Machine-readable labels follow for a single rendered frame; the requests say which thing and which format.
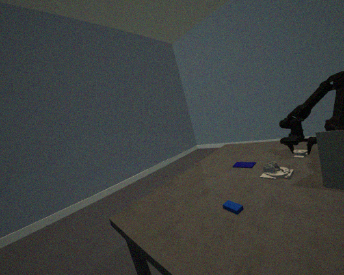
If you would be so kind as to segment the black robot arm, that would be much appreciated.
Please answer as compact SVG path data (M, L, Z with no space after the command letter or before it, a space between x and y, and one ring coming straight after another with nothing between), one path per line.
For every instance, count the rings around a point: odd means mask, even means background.
M333 84L330 82L333 81ZM302 129L302 123L311 109L319 102L322 97L331 90L336 90L335 103L333 115L329 120L326 120L326 131L341 131L344 130L344 71L331 75L326 81L323 81L319 88L307 99L304 104L298 105L287 118L279 122L279 126L285 129L299 130ZM294 116L294 117L292 117ZM298 145L302 142L302 137L295 133L295 135L288 134L287 143L290 145Z

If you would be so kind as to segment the blue flat plate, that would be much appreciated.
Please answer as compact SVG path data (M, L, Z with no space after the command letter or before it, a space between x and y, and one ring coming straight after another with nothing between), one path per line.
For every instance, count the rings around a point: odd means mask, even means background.
M232 167L233 168L253 168L253 166L256 164L256 162L236 162Z

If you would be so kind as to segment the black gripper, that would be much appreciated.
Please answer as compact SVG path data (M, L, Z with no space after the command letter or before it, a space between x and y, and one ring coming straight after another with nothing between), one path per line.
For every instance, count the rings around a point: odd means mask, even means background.
M292 135L295 135L295 133L298 133L299 136L302 137L302 142L308 142L307 143L307 150L308 150L308 155L310 154L310 151L311 151L311 148L314 144L317 144L317 140L316 140L316 137L310 137L310 138L305 138L304 134L303 134L303 129L299 129L299 130L291 130L291 134ZM288 137L283 137L281 140L280 140L280 143L281 144L284 144L286 146L288 146L291 150L291 152L293 153L294 152L294 146L293 145L290 145L287 143L287 138Z

